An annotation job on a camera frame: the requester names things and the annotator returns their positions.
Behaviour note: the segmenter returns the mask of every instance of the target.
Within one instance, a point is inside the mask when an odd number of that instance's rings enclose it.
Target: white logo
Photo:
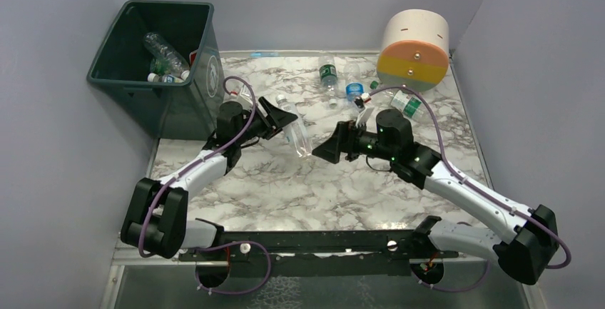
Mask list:
[[[214,55],[210,55],[208,59],[208,70],[206,71],[206,89],[208,95],[214,97],[218,89],[218,62]]]

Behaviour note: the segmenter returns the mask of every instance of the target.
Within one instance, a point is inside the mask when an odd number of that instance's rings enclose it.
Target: black cable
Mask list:
[[[244,149],[244,148],[252,147],[252,146],[256,145],[256,144],[257,144],[259,141],[260,141],[260,138],[258,138],[258,139],[256,139],[256,140],[254,140],[254,141],[253,141],[253,142],[251,142],[251,143],[247,143],[247,144],[245,144],[245,145],[242,145],[242,147],[241,147],[241,148],[242,148],[242,149]]]
[[[378,170],[377,168],[373,168],[373,167],[370,165],[370,161],[368,160],[368,157],[367,157],[367,156],[365,156],[365,163],[367,164],[367,166],[368,166],[369,168],[371,168],[371,169],[372,169],[372,170],[374,170],[374,171],[379,171],[379,172],[391,172],[391,169],[388,169],[388,170]]]

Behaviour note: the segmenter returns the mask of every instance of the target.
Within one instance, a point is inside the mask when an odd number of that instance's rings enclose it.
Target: gray floor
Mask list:
[[[481,275],[482,263],[448,263],[440,285],[459,288]],[[386,275],[271,278],[255,293],[211,295],[197,291],[193,266],[127,266],[116,308],[528,308],[517,282],[492,268],[486,283],[467,293],[439,293],[416,284],[412,277]],[[223,290],[244,290],[258,278],[230,278]]]

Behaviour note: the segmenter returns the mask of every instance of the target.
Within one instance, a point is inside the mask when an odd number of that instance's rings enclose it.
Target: white marble surface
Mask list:
[[[377,79],[377,57],[336,58],[339,72],[347,62],[357,63],[362,82],[369,87]],[[223,59],[225,75],[249,80],[257,96],[274,103],[283,93],[295,102],[303,115],[314,146],[334,131],[350,111],[327,108],[319,87],[316,57],[267,57]],[[239,86],[237,82],[229,88]],[[454,77],[444,80],[425,94],[439,118],[446,154],[454,165],[481,182],[483,170]],[[372,102],[387,108],[386,98]],[[374,117],[368,130],[375,130]],[[415,139],[437,149],[432,124],[412,123]],[[200,141],[162,140],[152,177],[157,178],[189,162],[203,146]],[[375,168],[386,162],[372,160]],[[393,173],[376,172],[359,158],[352,163],[342,157],[331,164],[316,157],[300,160],[283,134],[247,148],[237,166],[202,193],[190,194],[189,219],[204,218],[230,231],[317,231],[414,228],[427,215],[477,223],[449,201],[420,191]]]

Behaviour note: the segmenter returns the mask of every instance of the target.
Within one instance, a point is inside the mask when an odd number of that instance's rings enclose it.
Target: yellow stripe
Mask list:
[[[408,74],[410,69],[414,71],[412,75]],[[447,68],[444,68],[443,66],[422,64],[417,61],[405,61],[395,57],[380,56],[376,65],[376,71],[383,74],[436,84],[443,79],[447,72]]]

